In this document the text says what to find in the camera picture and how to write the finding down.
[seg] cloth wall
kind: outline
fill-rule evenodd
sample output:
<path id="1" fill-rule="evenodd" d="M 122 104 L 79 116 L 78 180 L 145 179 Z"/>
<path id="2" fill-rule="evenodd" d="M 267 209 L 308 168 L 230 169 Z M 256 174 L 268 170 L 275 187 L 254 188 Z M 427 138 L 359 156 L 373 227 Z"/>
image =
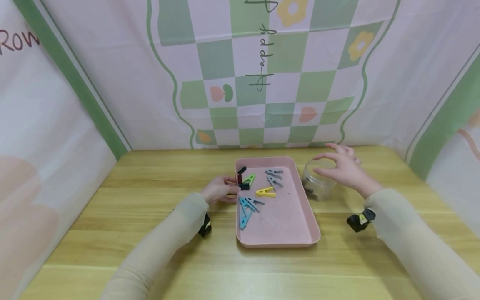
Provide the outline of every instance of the cloth wall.
<path id="1" fill-rule="evenodd" d="M 116 163 L 10 0 L 0 0 L 0 300 L 17 298 Z"/>
<path id="2" fill-rule="evenodd" d="M 478 0 L 17 5 L 114 153 L 386 144 L 426 180 L 480 105 Z"/>
<path id="3" fill-rule="evenodd" d="M 480 237 L 480 110 L 441 150 L 427 177 L 465 223 Z"/>

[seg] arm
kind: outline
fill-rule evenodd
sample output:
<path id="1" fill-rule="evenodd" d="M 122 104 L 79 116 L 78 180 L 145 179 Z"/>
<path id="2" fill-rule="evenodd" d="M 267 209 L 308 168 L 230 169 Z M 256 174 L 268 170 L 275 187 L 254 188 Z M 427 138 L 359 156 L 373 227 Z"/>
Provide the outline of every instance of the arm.
<path id="1" fill-rule="evenodd" d="M 336 153 L 323 153 L 314 159 L 332 159 L 336 168 L 314 171 L 355 189 L 366 199 L 365 207 L 376 214 L 372 223 L 378 238 L 397 255 L 425 298 L 480 299 L 478 275 L 423 222 L 410 203 L 368 176 L 352 148 L 327 146 Z"/>
<path id="2" fill-rule="evenodd" d="M 367 198 L 377 236 L 395 253 L 426 299 L 480 299 L 480 278 L 394 190 Z"/>
<path id="3" fill-rule="evenodd" d="M 173 254 L 188 243 L 204 224 L 205 214 L 216 201 L 235 202 L 227 194 L 239 188 L 234 177 L 217 177 L 200 193 L 183 199 L 169 216 L 155 227 L 127 256 L 107 283 L 101 300 L 144 300 L 158 272 Z"/>

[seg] green stripe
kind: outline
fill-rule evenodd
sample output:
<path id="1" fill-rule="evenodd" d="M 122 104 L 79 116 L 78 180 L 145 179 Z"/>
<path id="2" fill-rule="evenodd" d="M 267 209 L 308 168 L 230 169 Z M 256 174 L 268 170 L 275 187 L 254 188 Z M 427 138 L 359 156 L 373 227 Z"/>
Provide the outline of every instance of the green stripe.
<path id="1" fill-rule="evenodd" d="M 63 32 L 60 30 L 60 27 L 57 25 L 57 22 L 55 22 L 55 19 L 53 18 L 52 14 L 50 13 L 50 11 L 48 10 L 47 6 L 45 5 L 45 3 L 43 2 L 43 0 L 40 0 L 40 2 L 42 3 L 42 6 L 43 8 L 45 9 L 45 11 L 47 12 L 47 14 L 49 15 L 50 19 L 52 20 L 53 24 L 55 25 L 56 29 L 58 30 L 58 32 L 60 33 L 61 37 L 63 38 L 63 41 L 65 42 L 65 44 L 67 44 L 67 47 L 68 49 L 70 50 L 70 52 L 72 53 L 73 57 L 75 57 L 75 60 L 77 61 L 78 65 L 80 66 L 80 69 L 82 69 L 82 71 L 84 72 L 85 76 L 87 77 L 88 81 L 90 82 L 91 86 L 93 87 L 93 90 L 95 91 L 95 93 L 98 95 L 98 98 L 100 99 L 100 101 L 102 102 L 105 110 L 108 112 L 108 114 L 110 115 L 111 119 L 113 120 L 113 122 L 115 123 L 115 126 L 117 127 L 117 129 L 120 131 L 123 139 L 127 142 L 128 146 L 130 147 L 130 149 L 133 149 L 132 145 L 130 144 L 130 142 L 127 140 L 127 137 L 125 136 L 125 134 L 123 133 L 122 129 L 120 128 L 120 126 L 118 125 L 117 121 L 115 120 L 115 118 L 113 118 L 113 115 L 112 113 L 110 112 L 110 109 L 108 109 L 108 106 L 106 105 L 105 101 L 103 101 L 103 98 L 102 98 L 102 95 L 98 92 L 98 90 L 96 89 L 96 86 L 95 84 L 93 84 L 93 81 L 92 79 L 90 78 L 90 76 L 88 76 L 88 73 L 85 71 L 85 68 L 83 67 L 83 65 L 80 63 L 80 60 L 78 59 L 77 55 L 75 54 L 75 52 L 73 51 L 73 48 L 70 46 L 68 40 L 65 38 L 65 36 L 63 35 Z"/>
<path id="2" fill-rule="evenodd" d="M 435 104 L 435 106 L 433 107 L 432 111 L 428 114 L 427 118 L 425 119 L 425 121 L 423 122 L 423 124 L 420 126 L 419 130 L 417 131 L 417 133 L 415 134 L 415 136 L 413 137 L 412 141 L 410 142 L 410 144 L 408 145 L 407 147 L 407 150 L 405 151 L 405 157 L 404 157 L 404 160 L 407 161 L 408 159 L 408 154 L 410 152 L 410 148 L 412 147 L 413 143 L 415 142 L 415 140 L 417 139 L 417 136 L 420 134 L 420 132 L 422 131 L 423 127 L 425 127 L 425 125 L 427 124 L 428 120 L 430 119 L 430 117 L 433 115 L 433 112 L 435 112 L 435 110 L 437 109 L 437 107 L 440 105 L 440 103 L 442 102 L 443 98 L 445 98 L 445 95 L 448 93 L 448 91 L 450 91 L 450 89 L 452 88 L 453 84 L 455 83 L 455 81 L 457 80 L 457 78 L 460 76 L 460 74 L 463 72 L 463 70 L 465 69 L 465 67 L 468 65 L 468 63 L 471 61 L 471 59 L 473 58 L 473 55 L 475 54 L 475 52 L 477 52 L 477 49 L 479 48 L 480 44 L 477 45 L 477 47 L 475 48 L 475 50 L 472 52 L 472 54 L 470 55 L 470 57 L 467 59 L 467 61 L 465 62 L 465 64 L 462 66 L 462 68 L 460 69 L 460 71 L 458 71 L 458 73 L 456 74 L 455 78 L 452 80 L 452 82 L 449 84 L 449 86 L 447 87 L 447 89 L 445 89 L 445 92 L 443 93 L 443 95 L 440 97 L 440 99 L 438 100 L 437 104 Z"/>
<path id="3" fill-rule="evenodd" d="M 162 68 L 170 75 L 173 81 L 173 96 L 172 96 L 172 102 L 173 102 L 173 108 L 175 109 L 175 112 L 177 113 L 177 117 L 179 117 L 180 120 L 182 120 L 185 124 L 190 127 L 190 130 L 192 131 L 192 134 L 190 135 L 190 148 L 193 149 L 193 137 L 195 136 L 195 130 L 193 129 L 192 125 L 188 123 L 182 116 L 180 115 L 179 109 L 177 107 L 177 92 L 178 92 L 178 84 L 177 80 L 175 79 L 175 76 L 173 75 L 172 71 L 170 71 L 169 68 L 163 63 L 161 60 L 160 56 L 158 55 L 158 52 L 155 48 L 155 44 L 153 42 L 152 38 L 152 28 L 151 28 L 151 22 L 152 22 L 152 1 L 147 0 L 147 35 L 148 35 L 148 40 L 150 41 L 150 47 L 152 48 L 153 54 L 156 57 L 156 60 L 158 63 L 162 66 Z"/>
<path id="4" fill-rule="evenodd" d="M 393 10 L 393 14 L 392 14 L 392 18 L 390 19 L 390 21 L 388 22 L 388 25 L 387 27 L 385 28 L 384 32 L 382 33 L 382 36 L 380 36 L 380 38 L 378 39 L 378 41 L 375 43 L 375 45 L 373 46 L 373 48 L 371 49 L 371 51 L 368 53 L 367 57 L 365 58 L 365 61 L 363 62 L 363 66 L 362 66 L 362 69 L 361 69 L 361 76 L 362 76 L 362 79 L 363 79 L 363 91 L 361 93 L 361 96 L 360 96 L 360 100 L 357 104 L 357 107 L 355 107 L 353 109 L 353 111 L 343 120 L 342 124 L 340 125 L 340 134 L 342 135 L 342 138 L 340 139 L 340 141 L 338 142 L 339 144 L 342 143 L 344 140 L 345 140 L 345 129 L 344 129 L 344 126 L 345 126 L 345 123 L 347 122 L 348 119 L 350 119 L 351 116 L 353 116 L 354 113 L 357 112 L 357 110 L 360 108 L 360 105 L 362 104 L 363 100 L 365 99 L 365 95 L 367 94 L 367 89 L 368 89 L 368 77 L 367 77 L 367 63 L 368 63 L 368 60 L 370 59 L 370 56 L 372 55 L 372 53 L 375 51 L 375 49 L 377 49 L 378 45 L 382 42 L 382 40 L 384 39 L 385 35 L 387 34 L 388 30 L 390 29 L 390 26 L 392 25 L 393 21 L 395 20 L 395 17 L 396 17 L 396 13 L 398 11 L 398 7 L 400 6 L 400 2 L 401 0 L 398 0 L 396 2 L 396 5 L 395 5 L 395 9 Z"/>
<path id="5" fill-rule="evenodd" d="M 108 121 L 102 108 L 97 103 L 94 95 L 57 40 L 57 37 L 40 13 L 38 7 L 31 0 L 14 0 L 14 3 L 41 40 L 42 46 L 47 50 L 48 54 L 72 86 L 72 89 L 83 103 L 85 110 L 90 115 L 93 123 L 105 139 L 105 142 L 110 147 L 116 159 L 120 159 L 122 155 L 128 152 L 127 148 L 117 135 L 112 124 Z"/>
<path id="6" fill-rule="evenodd" d="M 409 165 L 423 180 L 427 179 L 428 173 L 432 169 L 443 146 L 465 125 L 469 117 L 480 108 L 479 79 L 480 55 L 475 58 L 453 92 L 448 96 L 435 117 L 433 117 L 413 150 Z"/>

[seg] sleeve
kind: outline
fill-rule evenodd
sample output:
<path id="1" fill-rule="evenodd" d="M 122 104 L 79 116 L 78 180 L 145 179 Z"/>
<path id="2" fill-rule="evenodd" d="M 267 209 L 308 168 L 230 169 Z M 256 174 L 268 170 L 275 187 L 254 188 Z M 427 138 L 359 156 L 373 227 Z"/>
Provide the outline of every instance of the sleeve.
<path id="1" fill-rule="evenodd" d="M 480 299 L 479 276 L 420 218 L 394 190 L 370 196 L 365 208 L 375 212 L 377 236 L 401 261 L 425 299 Z"/>
<path id="2" fill-rule="evenodd" d="M 101 300 L 143 300 L 158 272 L 204 223 L 208 204 L 199 193 L 183 199 L 127 256 L 107 283 Z"/>

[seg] wrist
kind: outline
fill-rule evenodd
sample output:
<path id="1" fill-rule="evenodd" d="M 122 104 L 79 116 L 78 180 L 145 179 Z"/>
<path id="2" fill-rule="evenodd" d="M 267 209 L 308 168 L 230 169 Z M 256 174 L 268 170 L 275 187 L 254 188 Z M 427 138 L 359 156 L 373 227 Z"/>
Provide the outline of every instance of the wrist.
<path id="1" fill-rule="evenodd" d="M 370 176 L 367 176 L 361 183 L 354 188 L 364 199 L 383 190 L 384 187 Z"/>
<path id="2" fill-rule="evenodd" d="M 198 193 L 199 193 L 200 195 L 202 195 L 203 199 L 205 200 L 205 202 L 206 202 L 207 204 L 210 204 L 210 202 L 211 202 L 211 199 L 210 199 L 210 198 L 211 198 L 211 197 L 208 195 L 207 192 L 205 192 L 205 190 L 201 190 L 201 191 L 198 192 Z"/>

